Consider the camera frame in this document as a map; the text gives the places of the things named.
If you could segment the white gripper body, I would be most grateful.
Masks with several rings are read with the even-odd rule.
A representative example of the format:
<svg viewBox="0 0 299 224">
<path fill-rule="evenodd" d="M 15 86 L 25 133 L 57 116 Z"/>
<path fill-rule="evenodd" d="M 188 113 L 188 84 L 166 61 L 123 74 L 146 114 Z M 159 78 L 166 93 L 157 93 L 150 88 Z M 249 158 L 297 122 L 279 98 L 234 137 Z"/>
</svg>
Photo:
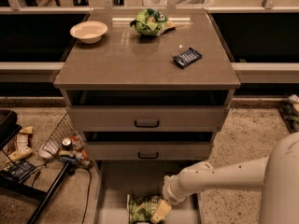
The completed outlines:
<svg viewBox="0 0 299 224">
<path fill-rule="evenodd" d="M 164 177 L 163 196 L 171 204 L 182 203 L 187 198 L 187 192 L 180 186 L 176 175 Z"/>
</svg>

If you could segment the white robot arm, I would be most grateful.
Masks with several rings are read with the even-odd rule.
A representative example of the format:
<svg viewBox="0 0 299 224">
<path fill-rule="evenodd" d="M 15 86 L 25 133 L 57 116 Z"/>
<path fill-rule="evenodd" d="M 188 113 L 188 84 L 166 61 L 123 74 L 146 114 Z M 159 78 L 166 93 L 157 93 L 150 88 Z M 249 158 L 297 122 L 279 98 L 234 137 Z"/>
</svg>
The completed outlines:
<svg viewBox="0 0 299 224">
<path fill-rule="evenodd" d="M 299 133 L 281 139 L 267 157 L 219 168 L 201 161 L 166 176 L 151 222 L 158 223 L 174 205 L 206 189 L 259 189 L 259 224 L 299 224 Z"/>
</svg>

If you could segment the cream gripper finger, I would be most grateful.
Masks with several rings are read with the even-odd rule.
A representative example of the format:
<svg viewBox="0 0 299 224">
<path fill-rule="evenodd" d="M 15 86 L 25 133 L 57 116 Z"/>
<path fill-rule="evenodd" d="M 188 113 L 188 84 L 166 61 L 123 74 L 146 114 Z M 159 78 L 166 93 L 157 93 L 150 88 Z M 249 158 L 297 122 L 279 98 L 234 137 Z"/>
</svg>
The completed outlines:
<svg viewBox="0 0 299 224">
<path fill-rule="evenodd" d="M 164 217 L 171 211 L 172 204 L 166 200 L 160 200 L 158 202 L 157 208 L 151 216 L 150 221 L 153 224 L 158 224 Z"/>
</svg>

